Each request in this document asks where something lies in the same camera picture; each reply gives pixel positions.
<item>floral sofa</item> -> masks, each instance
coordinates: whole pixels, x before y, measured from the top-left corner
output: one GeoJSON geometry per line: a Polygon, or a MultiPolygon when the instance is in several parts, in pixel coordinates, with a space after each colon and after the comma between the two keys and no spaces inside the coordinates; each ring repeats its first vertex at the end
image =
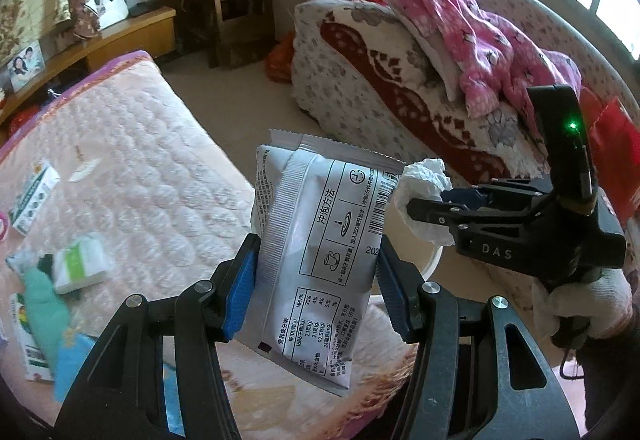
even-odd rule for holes
{"type": "MultiPolygon", "coordinates": [[[[571,57],[583,84],[601,99],[618,96],[636,126],[630,90],[580,33],[537,0],[477,0],[514,22],[541,48],[571,57]]],[[[412,36],[386,6],[359,0],[313,0],[296,7],[293,95],[336,139],[406,163],[441,157],[454,185],[491,178],[536,178],[548,169],[507,103],[470,120],[463,100],[447,100],[444,83],[412,36]]],[[[637,225],[629,225],[635,231],[637,225]]],[[[628,235],[628,242],[638,242],[628,235]]],[[[627,277],[638,285],[630,247],[627,277]]],[[[530,279],[486,266],[524,310],[530,279]]]]}

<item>purple trim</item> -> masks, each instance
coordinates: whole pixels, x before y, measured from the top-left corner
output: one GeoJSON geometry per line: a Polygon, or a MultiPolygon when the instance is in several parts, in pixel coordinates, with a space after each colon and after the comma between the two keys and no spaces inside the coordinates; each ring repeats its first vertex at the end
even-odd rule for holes
{"type": "Polygon", "coordinates": [[[63,93],[61,96],[59,96],[56,100],[54,100],[53,102],[51,102],[47,106],[45,106],[36,115],[32,116],[24,126],[22,126],[18,131],[16,131],[9,138],[9,140],[7,140],[2,145],[2,147],[0,147],[0,162],[6,158],[6,156],[9,153],[9,150],[14,148],[14,144],[17,143],[16,141],[20,140],[23,137],[23,135],[25,135],[29,131],[31,131],[36,126],[36,124],[38,123],[38,120],[40,120],[40,117],[44,113],[47,113],[57,103],[61,102],[63,99],[68,99],[70,96],[72,96],[74,94],[74,92],[76,92],[78,90],[78,88],[81,88],[85,84],[88,84],[91,81],[100,80],[100,78],[109,75],[109,73],[111,73],[113,71],[113,69],[117,65],[119,65],[119,64],[121,64],[121,63],[123,63],[125,61],[128,61],[130,59],[137,58],[137,57],[148,57],[149,59],[152,60],[151,55],[149,55],[148,52],[145,52],[144,50],[136,50],[135,52],[131,52],[129,54],[124,54],[124,55],[121,55],[120,57],[116,57],[115,59],[112,59],[111,61],[107,62],[107,64],[102,66],[102,68],[100,68],[99,70],[96,70],[94,73],[92,73],[92,74],[88,75],[87,77],[85,77],[78,84],[74,84],[65,93],[63,93]]]}

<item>metal screw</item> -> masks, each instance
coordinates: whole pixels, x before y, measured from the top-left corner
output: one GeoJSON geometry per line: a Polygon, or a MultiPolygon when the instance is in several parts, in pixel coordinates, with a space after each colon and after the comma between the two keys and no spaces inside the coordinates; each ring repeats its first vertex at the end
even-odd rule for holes
{"type": "Polygon", "coordinates": [[[505,298],[503,298],[501,295],[494,296],[494,298],[491,299],[491,303],[496,308],[501,308],[501,309],[505,309],[507,308],[507,306],[509,306],[509,302],[505,298]]]}
{"type": "Polygon", "coordinates": [[[440,285],[437,284],[435,281],[425,281],[422,284],[422,289],[427,294],[437,294],[440,291],[440,285]]]}
{"type": "Polygon", "coordinates": [[[134,294],[127,297],[126,305],[129,308],[135,308],[142,305],[142,296],[140,294],[134,294]]]}
{"type": "Polygon", "coordinates": [[[203,280],[203,281],[197,282],[193,288],[199,294],[206,294],[209,290],[213,288],[213,284],[210,281],[203,280]]]}

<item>gloved hand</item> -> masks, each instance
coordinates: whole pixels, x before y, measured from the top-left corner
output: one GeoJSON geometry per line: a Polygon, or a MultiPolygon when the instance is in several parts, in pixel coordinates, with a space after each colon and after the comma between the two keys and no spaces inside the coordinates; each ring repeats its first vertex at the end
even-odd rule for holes
{"type": "Polygon", "coordinates": [[[536,328],[548,336],[558,331],[559,316],[584,316],[591,318],[589,337],[608,339],[622,332],[633,315],[631,287],[619,268],[603,268],[599,280],[562,285],[551,294],[535,279],[531,298],[536,328]]]}

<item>pink patterned fabric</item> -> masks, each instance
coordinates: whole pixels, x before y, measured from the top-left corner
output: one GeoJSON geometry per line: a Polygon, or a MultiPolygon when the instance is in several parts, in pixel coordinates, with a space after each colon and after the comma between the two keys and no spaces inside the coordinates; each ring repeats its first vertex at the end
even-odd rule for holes
{"type": "Polygon", "coordinates": [[[502,92],[538,136],[528,86],[569,84],[580,92],[580,72],[559,52],[541,50],[507,19],[481,10],[476,0],[398,0],[422,36],[438,30],[462,73],[470,118],[491,113],[502,92]]]}

